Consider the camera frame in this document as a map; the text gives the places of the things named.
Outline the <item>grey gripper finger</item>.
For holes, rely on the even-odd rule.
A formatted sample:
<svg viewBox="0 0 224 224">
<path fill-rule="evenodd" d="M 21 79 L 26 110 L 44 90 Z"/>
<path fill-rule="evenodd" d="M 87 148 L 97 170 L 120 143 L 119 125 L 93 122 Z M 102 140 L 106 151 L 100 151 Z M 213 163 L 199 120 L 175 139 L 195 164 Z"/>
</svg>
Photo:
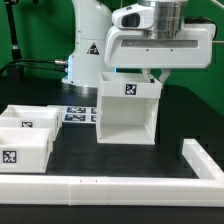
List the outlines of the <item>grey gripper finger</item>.
<svg viewBox="0 0 224 224">
<path fill-rule="evenodd" d="M 161 70 L 161 75 L 159 77 L 159 81 L 164 84 L 165 81 L 168 79 L 168 77 L 171 74 L 171 70 L 170 69 L 162 69 Z"/>
<path fill-rule="evenodd" d="M 145 78 L 145 80 L 149 83 L 151 83 L 151 74 L 150 69 L 141 69 L 141 72 Z"/>
</svg>

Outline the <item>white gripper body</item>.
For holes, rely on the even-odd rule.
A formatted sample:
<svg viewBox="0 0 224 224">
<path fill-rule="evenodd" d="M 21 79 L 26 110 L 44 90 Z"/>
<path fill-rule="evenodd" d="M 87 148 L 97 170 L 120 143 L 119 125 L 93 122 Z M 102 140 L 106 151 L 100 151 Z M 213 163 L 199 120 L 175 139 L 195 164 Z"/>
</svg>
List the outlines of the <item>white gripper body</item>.
<svg viewBox="0 0 224 224">
<path fill-rule="evenodd" d="M 186 24 L 174 39 L 150 39 L 145 31 L 110 28 L 104 61 L 113 68 L 188 69 L 211 63 L 214 24 Z"/>
</svg>

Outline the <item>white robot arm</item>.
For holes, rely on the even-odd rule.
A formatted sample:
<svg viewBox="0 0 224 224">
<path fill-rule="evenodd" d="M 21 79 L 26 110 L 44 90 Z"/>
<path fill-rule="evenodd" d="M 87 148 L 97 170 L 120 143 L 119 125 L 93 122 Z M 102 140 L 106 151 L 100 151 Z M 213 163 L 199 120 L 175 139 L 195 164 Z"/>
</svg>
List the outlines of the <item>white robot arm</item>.
<svg viewBox="0 0 224 224">
<path fill-rule="evenodd" d="M 140 69 L 148 77 L 159 69 L 164 82 L 172 69 L 205 68 L 211 62 L 215 23 L 188 18 L 188 0 L 137 0 L 111 11 L 98 0 L 72 0 L 75 49 L 63 86 L 95 94 L 99 74 Z"/>
</svg>

